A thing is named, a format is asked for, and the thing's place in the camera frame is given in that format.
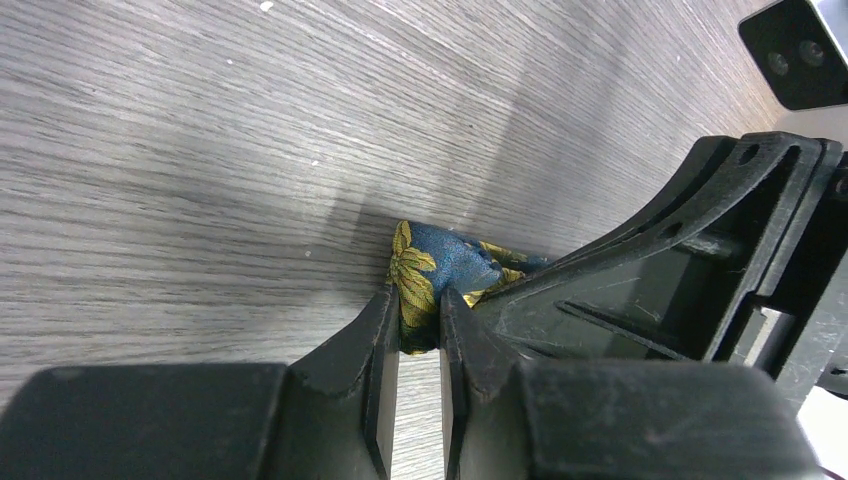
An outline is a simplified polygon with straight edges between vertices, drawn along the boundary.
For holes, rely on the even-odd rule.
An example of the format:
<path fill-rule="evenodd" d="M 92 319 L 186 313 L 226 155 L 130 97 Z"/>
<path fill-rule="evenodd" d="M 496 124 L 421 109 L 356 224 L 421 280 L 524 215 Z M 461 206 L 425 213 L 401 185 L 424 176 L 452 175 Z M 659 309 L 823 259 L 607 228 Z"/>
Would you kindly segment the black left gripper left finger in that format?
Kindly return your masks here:
<path fill-rule="evenodd" d="M 384 286 L 293 364 L 63 366 L 1 417 L 5 479 L 386 479 L 398 379 Z"/>

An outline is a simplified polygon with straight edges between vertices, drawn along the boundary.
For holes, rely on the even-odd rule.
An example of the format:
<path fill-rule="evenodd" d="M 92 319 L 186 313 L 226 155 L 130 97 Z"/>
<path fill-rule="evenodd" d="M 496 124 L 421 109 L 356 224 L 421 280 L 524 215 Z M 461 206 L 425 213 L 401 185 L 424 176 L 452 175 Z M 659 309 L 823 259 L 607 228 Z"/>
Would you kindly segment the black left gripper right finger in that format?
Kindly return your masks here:
<path fill-rule="evenodd" d="M 441 295 L 449 479 L 818 479 L 763 372 L 721 363 L 527 359 Z"/>

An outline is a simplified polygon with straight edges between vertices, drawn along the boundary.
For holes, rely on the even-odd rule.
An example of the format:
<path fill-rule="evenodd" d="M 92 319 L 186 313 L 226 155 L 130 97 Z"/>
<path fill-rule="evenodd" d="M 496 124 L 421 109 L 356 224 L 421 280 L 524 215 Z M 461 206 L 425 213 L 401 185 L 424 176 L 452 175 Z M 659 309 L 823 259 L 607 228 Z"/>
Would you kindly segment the blue yellow floral tie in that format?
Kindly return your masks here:
<path fill-rule="evenodd" d="M 392 237 L 387 282 L 399 295 L 399 348 L 418 355 L 438 347 L 441 295 L 455 289 L 472 307 L 480 299 L 548 264 L 435 225 L 403 220 Z"/>

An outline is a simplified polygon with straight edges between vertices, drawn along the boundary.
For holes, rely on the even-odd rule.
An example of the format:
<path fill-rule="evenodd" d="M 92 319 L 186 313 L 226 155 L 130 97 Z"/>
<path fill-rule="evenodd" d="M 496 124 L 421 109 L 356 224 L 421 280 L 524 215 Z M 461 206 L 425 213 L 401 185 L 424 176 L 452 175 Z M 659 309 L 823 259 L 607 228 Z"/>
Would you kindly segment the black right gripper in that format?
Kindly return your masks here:
<path fill-rule="evenodd" d="M 619 227 L 489 295 L 476 317 L 554 358 L 729 359 L 806 398 L 847 334 L 843 145 L 786 132 L 698 139 Z"/>

